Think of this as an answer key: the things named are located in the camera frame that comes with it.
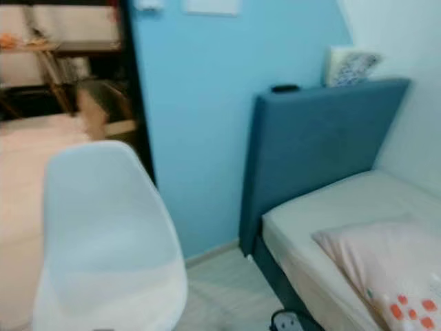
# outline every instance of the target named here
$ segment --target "pillow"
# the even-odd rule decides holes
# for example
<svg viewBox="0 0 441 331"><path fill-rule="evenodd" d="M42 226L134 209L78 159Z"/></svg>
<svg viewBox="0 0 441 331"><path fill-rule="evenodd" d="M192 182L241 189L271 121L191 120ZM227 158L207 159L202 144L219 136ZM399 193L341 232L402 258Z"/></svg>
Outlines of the pillow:
<svg viewBox="0 0 441 331"><path fill-rule="evenodd" d="M392 331L441 330L441 238L410 214L312 235Z"/></svg>

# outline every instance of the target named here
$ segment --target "tiled floor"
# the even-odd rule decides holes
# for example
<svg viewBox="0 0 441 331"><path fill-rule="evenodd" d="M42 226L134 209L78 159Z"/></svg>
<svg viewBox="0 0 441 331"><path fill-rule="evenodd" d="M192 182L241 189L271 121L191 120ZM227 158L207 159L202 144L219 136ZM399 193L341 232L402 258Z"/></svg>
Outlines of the tiled floor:
<svg viewBox="0 0 441 331"><path fill-rule="evenodd" d="M65 115L0 126L0 321L26 324L41 267L41 193L51 155L87 141ZM263 331L281 304L238 249L192 266L189 296L176 331Z"/></svg>
<svg viewBox="0 0 441 331"><path fill-rule="evenodd" d="M41 267L44 167L60 150L83 143L77 119L64 114L0 123L0 321L30 316Z"/></svg>

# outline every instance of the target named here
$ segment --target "white plastic chair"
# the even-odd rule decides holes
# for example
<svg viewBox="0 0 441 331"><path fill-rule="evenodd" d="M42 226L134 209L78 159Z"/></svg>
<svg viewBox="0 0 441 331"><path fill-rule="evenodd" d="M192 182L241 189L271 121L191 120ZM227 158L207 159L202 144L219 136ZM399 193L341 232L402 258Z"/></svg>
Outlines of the white plastic chair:
<svg viewBox="0 0 441 331"><path fill-rule="evenodd" d="M181 317L178 237L127 145L101 141L52 158L44 244L33 331L170 331Z"/></svg>

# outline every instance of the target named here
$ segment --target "mattress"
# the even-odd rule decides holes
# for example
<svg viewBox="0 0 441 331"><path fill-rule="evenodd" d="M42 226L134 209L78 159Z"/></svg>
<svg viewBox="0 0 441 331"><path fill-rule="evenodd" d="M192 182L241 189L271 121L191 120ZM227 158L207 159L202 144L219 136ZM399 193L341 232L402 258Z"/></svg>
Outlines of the mattress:
<svg viewBox="0 0 441 331"><path fill-rule="evenodd" d="M311 233L407 212L441 232L441 200L385 172L364 172L269 211L263 216L263 240L326 331L388 330Z"/></svg>

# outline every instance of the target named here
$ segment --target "blue headboard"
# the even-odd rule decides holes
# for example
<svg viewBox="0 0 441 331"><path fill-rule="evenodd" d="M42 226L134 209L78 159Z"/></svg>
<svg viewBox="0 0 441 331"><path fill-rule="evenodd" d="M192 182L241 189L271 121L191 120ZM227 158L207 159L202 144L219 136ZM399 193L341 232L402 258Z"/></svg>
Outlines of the blue headboard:
<svg viewBox="0 0 441 331"><path fill-rule="evenodd" d="M240 220L244 254L252 253L267 211L372 169L408 86L392 79L259 96Z"/></svg>

